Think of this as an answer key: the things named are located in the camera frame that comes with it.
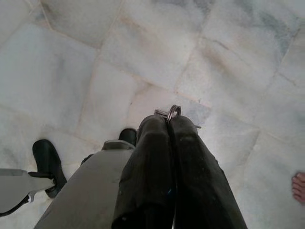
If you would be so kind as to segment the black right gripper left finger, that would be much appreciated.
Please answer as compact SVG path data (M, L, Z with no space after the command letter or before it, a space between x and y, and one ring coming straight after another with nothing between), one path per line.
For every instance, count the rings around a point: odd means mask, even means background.
M165 119L146 117L126 163L116 199L113 229L170 229L175 209L171 144Z

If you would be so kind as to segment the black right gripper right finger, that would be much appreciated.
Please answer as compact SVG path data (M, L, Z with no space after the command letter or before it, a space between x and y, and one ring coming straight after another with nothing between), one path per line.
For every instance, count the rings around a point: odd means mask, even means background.
M224 171L193 122L170 121L176 171L176 229L245 229L247 227Z

